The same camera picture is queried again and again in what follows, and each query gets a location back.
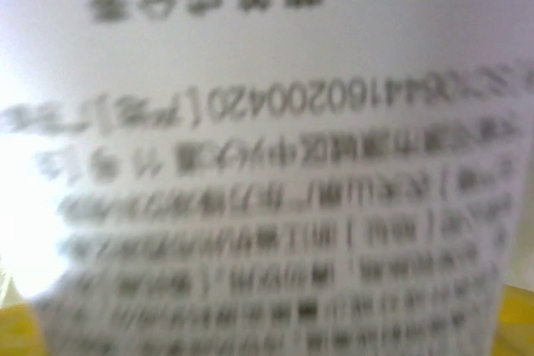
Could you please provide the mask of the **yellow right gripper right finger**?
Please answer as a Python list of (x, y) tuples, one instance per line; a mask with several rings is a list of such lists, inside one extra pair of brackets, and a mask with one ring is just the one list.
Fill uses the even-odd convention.
[(533, 292), (507, 285), (493, 341), (493, 356), (533, 356), (533, 317)]

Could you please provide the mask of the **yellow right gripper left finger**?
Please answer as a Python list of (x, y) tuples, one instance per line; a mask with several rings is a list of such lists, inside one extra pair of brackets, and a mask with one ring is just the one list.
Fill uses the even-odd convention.
[(46, 356), (47, 346), (33, 311), (26, 304), (1, 309), (1, 356)]

